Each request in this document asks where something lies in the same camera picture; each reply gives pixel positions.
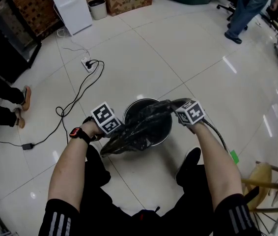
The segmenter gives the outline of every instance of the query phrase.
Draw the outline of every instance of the white trash bin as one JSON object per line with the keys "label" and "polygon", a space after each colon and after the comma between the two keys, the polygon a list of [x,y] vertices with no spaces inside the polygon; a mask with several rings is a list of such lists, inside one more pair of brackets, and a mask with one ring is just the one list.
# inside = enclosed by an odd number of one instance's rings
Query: white trash bin
{"label": "white trash bin", "polygon": [[88,6],[95,20],[105,18],[108,15],[105,0],[91,0],[88,2]]}

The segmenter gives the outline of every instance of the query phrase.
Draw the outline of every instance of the wooden chair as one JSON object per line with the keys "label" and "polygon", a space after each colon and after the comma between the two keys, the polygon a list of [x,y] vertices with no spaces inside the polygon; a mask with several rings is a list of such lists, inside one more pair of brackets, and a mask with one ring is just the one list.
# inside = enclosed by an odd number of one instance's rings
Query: wooden chair
{"label": "wooden chair", "polygon": [[261,202],[267,196],[269,189],[277,189],[278,183],[272,183],[272,170],[278,172],[278,167],[270,165],[268,163],[261,163],[256,161],[256,167],[252,171],[250,178],[242,178],[242,183],[245,184],[244,196],[248,196],[253,190],[259,186],[259,193],[251,199],[247,206],[250,212],[278,212],[278,208],[263,208],[257,209]]}

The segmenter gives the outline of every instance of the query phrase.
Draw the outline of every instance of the black cabinet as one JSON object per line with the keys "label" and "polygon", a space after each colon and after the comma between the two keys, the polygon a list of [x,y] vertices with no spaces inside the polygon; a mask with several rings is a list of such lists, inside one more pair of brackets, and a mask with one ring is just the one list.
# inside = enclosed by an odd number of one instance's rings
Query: black cabinet
{"label": "black cabinet", "polygon": [[0,76],[10,83],[28,68],[41,47],[12,0],[0,0]]}

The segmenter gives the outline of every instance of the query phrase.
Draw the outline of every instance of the trash can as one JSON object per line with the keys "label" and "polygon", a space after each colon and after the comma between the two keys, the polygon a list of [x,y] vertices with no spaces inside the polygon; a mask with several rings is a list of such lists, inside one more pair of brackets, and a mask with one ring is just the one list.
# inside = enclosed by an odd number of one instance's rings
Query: trash can
{"label": "trash can", "polygon": [[[134,101],[130,104],[124,112],[123,115],[123,123],[127,125],[128,121],[132,119],[132,117],[136,116],[136,114],[143,108],[159,102],[156,99],[152,98],[142,98],[139,100]],[[151,138],[151,146],[158,145],[165,141],[165,139],[169,136],[170,131],[172,129],[172,116],[169,115],[164,122],[160,125],[156,126],[156,130],[160,131],[157,132],[158,135]]]}
{"label": "trash can", "polygon": [[108,15],[105,0],[91,0],[88,2],[88,6],[95,20],[105,18]]}

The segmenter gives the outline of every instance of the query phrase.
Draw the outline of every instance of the green tape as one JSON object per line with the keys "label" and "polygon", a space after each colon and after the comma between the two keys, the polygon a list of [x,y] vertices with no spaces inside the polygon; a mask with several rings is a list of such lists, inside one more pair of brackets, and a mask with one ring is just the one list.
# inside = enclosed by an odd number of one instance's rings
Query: green tape
{"label": "green tape", "polygon": [[233,158],[233,160],[234,160],[234,163],[235,163],[235,164],[238,164],[239,159],[238,159],[238,156],[237,156],[235,150],[232,150],[232,151],[231,151],[231,156],[232,156],[232,158]]}

